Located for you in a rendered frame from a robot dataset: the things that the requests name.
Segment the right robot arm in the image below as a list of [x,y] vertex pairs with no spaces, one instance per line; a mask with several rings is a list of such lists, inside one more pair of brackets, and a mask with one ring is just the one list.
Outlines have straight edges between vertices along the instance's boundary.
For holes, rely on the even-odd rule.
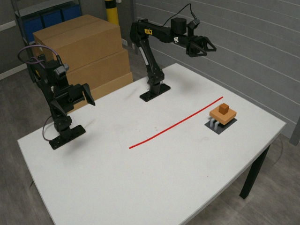
[[[68,116],[69,120],[56,119],[51,108],[50,102],[53,101],[53,96],[55,95],[55,90],[58,86],[56,78],[58,80],[65,78],[67,71],[69,70],[69,66],[66,63],[64,63],[63,66],[60,66],[58,61],[54,59],[47,62],[44,54],[39,55],[37,60],[45,60],[45,63],[41,62],[45,68],[43,68],[39,63],[26,65],[33,83],[37,84],[45,97],[54,121],[54,128],[60,134],[49,141],[50,146],[53,150],[55,150],[84,134],[86,131],[81,125],[70,129],[70,125],[72,123],[71,117]],[[53,70],[55,70],[55,77],[53,76]]]

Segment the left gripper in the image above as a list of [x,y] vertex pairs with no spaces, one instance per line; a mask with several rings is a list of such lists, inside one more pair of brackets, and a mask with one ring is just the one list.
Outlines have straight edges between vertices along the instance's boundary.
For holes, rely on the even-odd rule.
[[[191,23],[192,21],[189,24],[186,24],[187,36],[182,37],[180,41],[181,46],[186,48],[186,55],[189,55],[189,57],[199,57],[207,56],[207,52],[216,52],[216,47],[210,42],[208,37],[194,35],[194,30],[189,27]],[[207,43],[213,49],[208,49]],[[198,54],[200,51],[203,53]]]

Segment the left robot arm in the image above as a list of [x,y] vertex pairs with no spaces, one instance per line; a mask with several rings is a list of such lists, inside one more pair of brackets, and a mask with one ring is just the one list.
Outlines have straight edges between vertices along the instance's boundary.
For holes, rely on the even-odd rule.
[[156,63],[152,54],[148,40],[149,35],[156,37],[163,43],[173,42],[181,46],[180,41],[182,37],[186,37],[186,35],[184,35],[187,32],[186,24],[186,19],[177,17],[171,19],[171,27],[159,27],[149,24],[147,18],[142,19],[140,22],[136,21],[132,23],[130,39],[141,52],[149,78],[147,83],[150,85],[150,90],[140,95],[143,101],[148,102],[171,89],[171,87],[165,83],[160,84],[160,81],[165,79],[165,74]]

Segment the grey rack with two rails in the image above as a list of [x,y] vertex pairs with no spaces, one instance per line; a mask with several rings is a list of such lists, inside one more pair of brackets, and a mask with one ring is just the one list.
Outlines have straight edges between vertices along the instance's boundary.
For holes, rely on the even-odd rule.
[[218,135],[220,135],[223,131],[225,131],[227,128],[229,128],[236,121],[237,121],[237,119],[233,118],[228,123],[223,125],[222,123],[220,123],[219,121],[217,121],[213,118],[210,121],[208,121],[207,123],[205,123],[204,125],[206,127],[208,127],[209,129],[211,129],[212,131],[214,131],[215,133],[217,133]]

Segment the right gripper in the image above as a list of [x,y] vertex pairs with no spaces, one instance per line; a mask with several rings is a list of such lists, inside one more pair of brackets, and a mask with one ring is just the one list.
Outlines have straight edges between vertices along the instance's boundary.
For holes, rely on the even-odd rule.
[[[87,83],[83,85],[69,85],[67,76],[61,80],[57,80],[57,83],[58,86],[55,90],[55,95],[53,96],[54,100],[50,102],[56,119],[69,120],[66,113],[73,110],[75,104],[84,101],[85,97],[88,104],[96,106]],[[84,92],[85,97],[82,91]]]

